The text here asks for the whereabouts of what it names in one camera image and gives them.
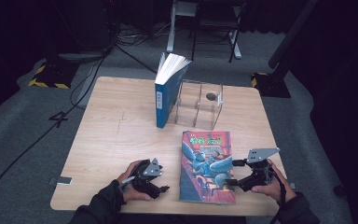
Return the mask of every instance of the black sleeve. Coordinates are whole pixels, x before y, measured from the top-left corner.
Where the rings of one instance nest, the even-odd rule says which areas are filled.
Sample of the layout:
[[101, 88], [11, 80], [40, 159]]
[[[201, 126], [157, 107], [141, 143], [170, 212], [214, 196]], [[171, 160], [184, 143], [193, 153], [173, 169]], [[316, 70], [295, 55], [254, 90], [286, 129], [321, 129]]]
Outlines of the black sleeve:
[[118, 190], [118, 181], [114, 180], [94, 195], [89, 205], [79, 206], [69, 223], [112, 223], [122, 204], [124, 204], [123, 195]]
[[304, 194], [297, 192], [297, 196], [287, 202], [278, 214], [278, 220], [282, 224], [314, 224], [320, 223], [312, 211], [310, 211], [310, 203]]

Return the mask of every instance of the person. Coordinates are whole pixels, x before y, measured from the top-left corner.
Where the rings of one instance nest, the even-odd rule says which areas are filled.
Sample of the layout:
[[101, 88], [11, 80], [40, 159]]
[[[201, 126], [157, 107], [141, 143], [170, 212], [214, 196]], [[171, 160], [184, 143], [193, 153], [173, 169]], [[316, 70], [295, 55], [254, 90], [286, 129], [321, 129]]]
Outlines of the person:
[[[83, 223], [100, 223], [100, 224], [118, 224], [118, 223], [130, 223], [129, 217], [132, 217], [136, 221], [134, 223], [211, 223], [205, 219], [212, 216], [159, 216], [152, 215], [135, 215], [129, 214], [123, 216], [119, 213], [121, 206], [125, 205], [128, 201], [150, 201], [151, 197], [146, 193], [135, 190], [131, 183], [126, 186], [124, 193], [118, 189], [119, 183], [126, 180], [131, 171], [136, 167], [140, 161], [133, 161], [127, 170], [122, 173], [117, 179], [113, 180], [107, 187], [101, 189], [96, 195], [94, 195], [89, 205], [79, 206], [69, 224], [83, 224]], [[282, 224], [294, 224], [294, 223], [306, 223], [313, 224], [319, 223], [320, 220], [310, 210], [310, 204], [307, 201], [304, 194], [301, 192], [294, 192], [287, 180], [283, 177], [281, 171], [272, 163], [272, 169], [276, 172], [286, 189], [285, 203], [280, 208], [277, 215], [277, 219]], [[281, 202], [281, 186], [278, 179], [274, 176], [271, 182], [266, 186], [254, 186], [252, 187], [253, 193], [265, 194], [274, 199], [277, 204]], [[212, 217], [213, 223], [222, 223], [224, 217]], [[234, 217], [229, 221], [230, 223], [246, 223], [243, 217]]]

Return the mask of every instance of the book stand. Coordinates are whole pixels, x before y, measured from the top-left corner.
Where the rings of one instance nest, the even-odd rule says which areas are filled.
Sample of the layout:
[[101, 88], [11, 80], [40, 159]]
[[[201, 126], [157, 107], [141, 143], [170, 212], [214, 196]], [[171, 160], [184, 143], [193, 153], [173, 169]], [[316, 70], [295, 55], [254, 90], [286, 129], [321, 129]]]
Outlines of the book stand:
[[222, 85], [184, 79], [168, 122], [213, 130], [222, 106]]

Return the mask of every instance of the illustrated creature on cover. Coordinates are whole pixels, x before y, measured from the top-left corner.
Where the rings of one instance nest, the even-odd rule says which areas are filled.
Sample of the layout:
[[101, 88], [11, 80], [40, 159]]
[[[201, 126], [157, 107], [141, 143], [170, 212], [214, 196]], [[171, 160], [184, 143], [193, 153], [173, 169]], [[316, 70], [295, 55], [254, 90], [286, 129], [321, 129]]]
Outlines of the illustrated creature on cover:
[[220, 160], [222, 157], [214, 157], [210, 156], [208, 160], [206, 160], [206, 155], [202, 151], [194, 151], [191, 147], [183, 142], [182, 143], [183, 154], [189, 160], [187, 164], [192, 167], [192, 171], [189, 171], [191, 175], [196, 177], [197, 175], [203, 176], [205, 178], [211, 178], [212, 182], [206, 181], [205, 183], [198, 179], [200, 185], [209, 189], [209, 184], [214, 184], [217, 188], [212, 189], [211, 196], [213, 197], [213, 193], [216, 190], [221, 190], [224, 186], [228, 187], [226, 179], [231, 178], [230, 170], [233, 169], [232, 166], [232, 157], [228, 156]]

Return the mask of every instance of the paperback book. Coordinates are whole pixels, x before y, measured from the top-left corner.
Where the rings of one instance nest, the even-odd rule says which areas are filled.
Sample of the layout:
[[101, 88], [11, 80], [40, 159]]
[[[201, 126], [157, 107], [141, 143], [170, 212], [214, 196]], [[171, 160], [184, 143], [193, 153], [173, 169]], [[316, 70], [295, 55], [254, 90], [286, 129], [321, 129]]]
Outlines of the paperback book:
[[230, 132], [183, 132], [180, 201], [235, 204]]
[[190, 60], [183, 56], [170, 53], [165, 58], [161, 54], [155, 80], [156, 89], [156, 121], [157, 127], [164, 128], [185, 77]]

